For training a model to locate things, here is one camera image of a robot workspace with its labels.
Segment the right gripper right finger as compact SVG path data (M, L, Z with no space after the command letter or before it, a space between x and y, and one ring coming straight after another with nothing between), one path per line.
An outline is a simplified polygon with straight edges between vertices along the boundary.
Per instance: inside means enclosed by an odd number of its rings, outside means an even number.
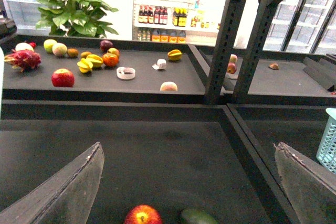
M284 142L275 148L280 181L300 223L335 223L335 174Z

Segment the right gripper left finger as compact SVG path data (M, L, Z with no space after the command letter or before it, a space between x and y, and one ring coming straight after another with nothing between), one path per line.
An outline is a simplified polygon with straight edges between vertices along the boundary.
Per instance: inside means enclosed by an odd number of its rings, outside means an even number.
M1 211L1 223L86 223L104 166L96 142L28 195Z

